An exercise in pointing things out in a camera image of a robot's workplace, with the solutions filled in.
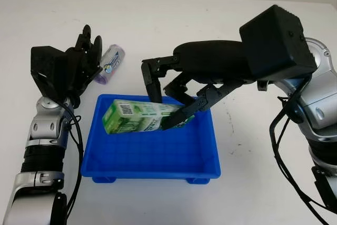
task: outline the barcode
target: barcode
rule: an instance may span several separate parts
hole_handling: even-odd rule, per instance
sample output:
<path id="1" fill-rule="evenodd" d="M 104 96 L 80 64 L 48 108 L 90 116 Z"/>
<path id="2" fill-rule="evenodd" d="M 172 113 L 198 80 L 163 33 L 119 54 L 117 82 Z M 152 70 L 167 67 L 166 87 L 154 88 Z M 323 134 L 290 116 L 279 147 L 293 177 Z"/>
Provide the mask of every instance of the barcode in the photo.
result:
<path id="1" fill-rule="evenodd" d="M 122 110 L 122 113 L 124 115 L 130 115 L 130 114 L 133 114 L 132 112 L 132 108 L 129 104 L 120 104 L 120 108 Z"/>

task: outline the black cable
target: black cable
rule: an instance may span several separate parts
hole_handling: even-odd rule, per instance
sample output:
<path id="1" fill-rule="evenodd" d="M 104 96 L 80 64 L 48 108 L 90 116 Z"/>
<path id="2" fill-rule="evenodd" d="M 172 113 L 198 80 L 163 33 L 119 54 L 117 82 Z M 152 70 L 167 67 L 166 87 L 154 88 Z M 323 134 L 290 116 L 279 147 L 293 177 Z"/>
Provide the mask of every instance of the black cable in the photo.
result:
<path id="1" fill-rule="evenodd" d="M 290 122 L 290 118 L 288 117 L 288 118 L 286 119 L 286 121 L 285 121 L 285 124 L 284 124 L 284 126 L 283 126 L 283 129 L 282 129 L 281 134 L 280 134 L 280 136 L 279 136 L 279 139 L 278 139 L 278 141 L 277 141 L 277 144 L 276 144 L 277 147 L 280 145 L 282 136 L 284 135 L 285 129 L 286 129 L 286 127 L 288 126 L 289 122 Z"/>
<path id="2" fill-rule="evenodd" d="M 81 184 L 81 179 L 82 179 L 82 175 L 81 175 L 81 165 L 82 165 L 82 161 L 83 161 L 83 140 L 82 140 L 82 134 L 81 134 L 81 129 L 80 129 L 80 125 L 79 125 L 79 120 L 81 119 L 81 117 L 78 117 L 79 119 L 77 119 L 77 116 L 74 115 L 74 113 L 68 108 L 68 106 L 66 104 L 63 103 L 58 103 L 65 111 L 67 111 L 67 113 L 71 116 L 72 120 L 74 121 L 74 123 L 69 124 L 69 126 L 71 127 L 73 124 L 76 127 L 76 132 L 77 132 L 77 136 L 78 136 L 78 142 L 76 142 L 73 133 L 70 131 L 71 133 L 71 137 L 73 138 L 77 149 L 78 149 L 78 173 L 77 173 L 77 179 L 76 179 L 76 183 L 75 183 L 75 188 L 74 191 L 69 199 L 69 202 L 67 204 L 67 218 L 70 216 L 72 209 L 74 207 L 75 204 L 75 200 L 77 197 L 77 193 L 78 193 L 78 189 L 80 188 L 80 184 Z"/>
<path id="3" fill-rule="evenodd" d="M 278 141 L 276 141 L 276 137 L 275 137 L 275 127 L 276 125 L 282 120 L 282 118 L 286 115 L 287 110 L 289 110 L 289 108 L 293 105 L 293 103 L 296 102 L 296 100 L 299 98 L 299 96 L 301 95 L 301 92 L 303 91 L 303 89 L 307 86 L 307 84 L 310 82 L 311 80 L 311 76 L 306 77 L 303 82 L 300 84 L 300 86 L 296 89 L 296 91 L 291 95 L 291 97 L 289 98 L 289 100 L 284 103 L 284 106 L 282 108 L 282 110 L 279 112 L 279 114 L 275 117 L 275 119 L 273 120 L 273 122 L 271 123 L 270 127 L 269 127 L 269 133 L 270 133 L 270 138 L 271 138 L 271 142 L 272 142 L 272 148 L 273 148 L 273 152 L 274 152 L 274 156 L 277 162 L 277 165 L 279 166 L 282 174 L 285 176 L 285 178 L 290 182 L 290 184 L 293 186 L 293 188 L 295 189 L 295 191 L 298 193 L 298 195 L 300 196 L 300 198 L 302 199 L 302 201 L 305 203 L 305 205 L 309 208 L 309 210 L 314 214 L 314 216 L 323 224 L 323 225 L 329 225 L 318 213 L 317 211 L 310 205 L 310 202 L 313 202 L 315 204 L 317 204 L 318 206 L 329 210 L 327 207 L 324 207 L 323 205 L 317 203 L 316 201 L 312 200 L 308 195 L 306 195 L 301 189 L 300 187 L 297 185 L 296 181 L 294 180 L 294 178 L 292 177 L 291 173 L 289 172 L 288 168 L 285 166 L 280 153 L 279 153 L 279 145 L 281 142 L 281 138 L 284 134 L 284 131 L 289 123 L 289 120 L 287 119 L 285 122 L 285 125 L 282 129 L 282 132 L 280 134 L 280 137 L 278 139 Z"/>

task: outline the blue plastic tray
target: blue plastic tray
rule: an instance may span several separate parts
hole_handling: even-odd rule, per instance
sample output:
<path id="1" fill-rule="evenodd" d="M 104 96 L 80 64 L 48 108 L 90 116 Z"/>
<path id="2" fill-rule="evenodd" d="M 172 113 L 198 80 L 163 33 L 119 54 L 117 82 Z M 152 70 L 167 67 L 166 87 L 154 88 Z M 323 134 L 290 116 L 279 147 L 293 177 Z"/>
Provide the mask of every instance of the blue plastic tray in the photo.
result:
<path id="1" fill-rule="evenodd" d="M 102 117 L 114 99 L 149 101 L 147 96 L 102 94 L 97 99 L 81 173 L 96 183 L 117 178 L 186 179 L 207 184 L 220 176 L 211 111 L 197 112 L 182 128 L 106 134 Z M 163 103 L 179 104 L 170 97 Z"/>

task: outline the robotic hand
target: robotic hand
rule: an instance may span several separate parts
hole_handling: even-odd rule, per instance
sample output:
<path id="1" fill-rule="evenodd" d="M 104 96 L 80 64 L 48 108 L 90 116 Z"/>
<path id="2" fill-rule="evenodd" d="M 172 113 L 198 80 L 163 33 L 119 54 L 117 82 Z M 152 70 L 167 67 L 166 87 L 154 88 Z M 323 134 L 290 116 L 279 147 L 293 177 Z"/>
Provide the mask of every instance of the robotic hand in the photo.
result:
<path id="1" fill-rule="evenodd" d="M 144 82 L 152 102 L 162 102 L 158 78 L 168 70 L 181 72 L 164 92 L 185 106 L 166 118 L 163 129 L 185 121 L 198 110 L 209 109 L 243 84 L 257 81 L 257 88 L 266 91 L 268 84 L 274 83 L 289 97 L 288 102 L 281 98 L 283 110 L 270 128 L 277 164 L 309 209 L 327 224 L 285 167 L 274 127 L 285 114 L 299 125 L 315 164 L 315 185 L 325 208 L 336 213 L 337 74 L 330 52 L 323 43 L 305 38 L 299 18 L 276 5 L 243 25 L 240 34 L 242 42 L 189 42 L 176 47 L 173 56 L 143 60 Z M 196 98 L 185 93 L 190 80 L 206 84 Z"/>
<path id="2" fill-rule="evenodd" d="M 70 122 L 78 134 L 79 163 L 83 144 L 78 120 L 73 114 L 80 95 L 102 68 L 102 39 L 90 42 L 88 25 L 78 36 L 75 47 L 62 52 L 50 46 L 33 47 L 31 74 L 42 93 L 36 103 L 26 143 L 21 172 L 16 176 L 3 225 L 65 225 L 75 203 L 81 174 L 67 204 L 63 188 L 63 157 L 67 147 Z"/>

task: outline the white tabletop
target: white tabletop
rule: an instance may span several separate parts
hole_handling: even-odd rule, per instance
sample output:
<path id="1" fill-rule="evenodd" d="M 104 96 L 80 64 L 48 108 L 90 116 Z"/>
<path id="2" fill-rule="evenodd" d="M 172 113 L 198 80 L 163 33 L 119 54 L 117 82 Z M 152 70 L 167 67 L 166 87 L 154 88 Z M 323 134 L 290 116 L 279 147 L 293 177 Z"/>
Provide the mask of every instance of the white tabletop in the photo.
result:
<path id="1" fill-rule="evenodd" d="M 279 4 L 300 17 L 304 34 L 321 40 L 337 64 L 337 12 L 328 4 L 251 0 L 0 0 L 0 220 L 15 174 L 19 173 L 35 103 L 40 92 L 30 75 L 32 46 L 60 50 L 74 46 L 85 24 L 103 39 L 103 51 L 118 44 L 123 64 L 108 85 L 92 83 L 81 97 L 83 139 L 102 93 L 145 95 L 141 60 L 169 56 L 188 41 L 240 40 L 239 27 Z M 163 83 L 176 73 L 169 72 Z M 192 83 L 193 92 L 200 86 Z M 319 224 L 280 173 L 273 157 L 269 124 L 281 109 L 270 86 L 244 86 L 212 108 L 222 174 L 207 185 L 184 180 L 117 179 L 96 184 L 83 178 L 69 224 Z M 302 189 L 320 200 L 311 173 L 308 143 L 295 124 L 281 152 Z M 65 188 L 77 173 L 71 140 L 64 159 Z M 318 209 L 331 223 L 337 217 Z"/>

